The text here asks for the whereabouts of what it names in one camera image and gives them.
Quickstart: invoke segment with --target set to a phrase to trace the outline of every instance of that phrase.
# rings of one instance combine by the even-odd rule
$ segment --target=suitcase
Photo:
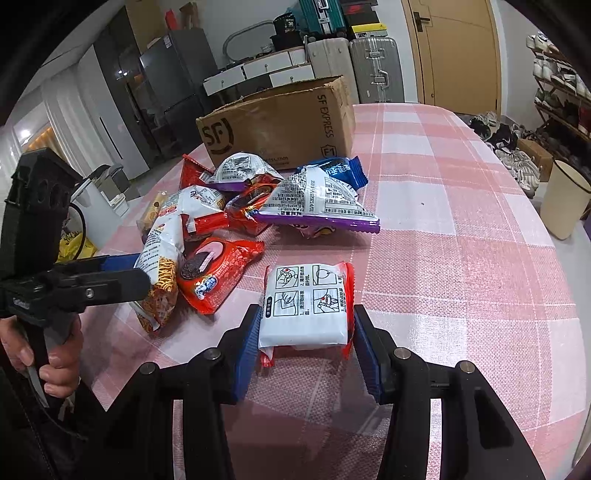
[[[346,32],[339,0],[300,0],[300,6],[310,32],[323,35]]]
[[[308,43],[308,57],[316,78],[342,75],[345,77],[351,102],[359,103],[357,82],[347,39],[327,38]]]
[[[404,102],[402,69],[393,38],[356,38],[349,49],[361,103]]]

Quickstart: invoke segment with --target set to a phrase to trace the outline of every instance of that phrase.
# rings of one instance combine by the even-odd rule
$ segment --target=pink checkered tablecloth
[[[260,302],[267,265],[350,261],[355,302],[374,325],[426,361],[473,361],[553,478],[582,430],[586,378],[575,304],[544,225],[494,153],[453,113],[376,104],[357,105],[355,114],[353,154],[369,177],[360,201],[381,219],[379,234],[339,231],[307,241],[291,227],[272,226],[259,236],[263,259],[215,315],[200,316],[179,300],[160,336],[148,336],[127,304],[89,309],[83,378],[108,407],[143,362],[175,365],[217,345],[246,306]],[[209,163],[203,146],[193,156]],[[178,188],[180,170],[154,187],[103,252],[142,250],[135,220],[156,190]],[[278,358],[268,375],[253,375],[246,401],[224,409],[236,478],[373,479],[390,414],[366,392],[354,355],[343,361],[326,349]],[[438,478],[437,401],[431,416],[428,478]]]

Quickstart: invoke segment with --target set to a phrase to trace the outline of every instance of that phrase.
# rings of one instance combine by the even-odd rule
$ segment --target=beige trash can
[[[573,167],[554,160],[540,217],[546,228],[559,240],[573,233],[591,199],[591,185]]]

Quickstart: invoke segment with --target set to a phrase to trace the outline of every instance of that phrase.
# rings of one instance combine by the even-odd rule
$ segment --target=white suitcase
[[[308,56],[316,78],[343,75],[351,101],[353,104],[359,103],[359,92],[347,39],[327,38],[308,43]]]

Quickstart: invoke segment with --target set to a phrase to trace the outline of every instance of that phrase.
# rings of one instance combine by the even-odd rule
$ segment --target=white drawer unit
[[[287,69],[289,67],[291,67],[291,57],[288,51],[281,51],[279,53],[267,55],[258,60],[251,60],[242,65],[247,79],[259,77],[260,75]]]
[[[314,70],[312,70],[312,65],[310,63],[306,63],[290,69],[281,70],[280,72],[271,73],[269,78],[271,79],[273,87],[279,87],[280,85],[286,85],[287,83],[313,80]]]
[[[244,82],[244,72],[242,66],[233,67],[225,72],[218,73],[213,77],[209,77],[203,82],[203,88],[208,95],[212,95],[220,90],[237,85]]]
[[[306,63],[306,51],[304,47],[302,48],[294,48],[290,50],[290,57],[291,57],[291,64],[292,65],[302,65]]]

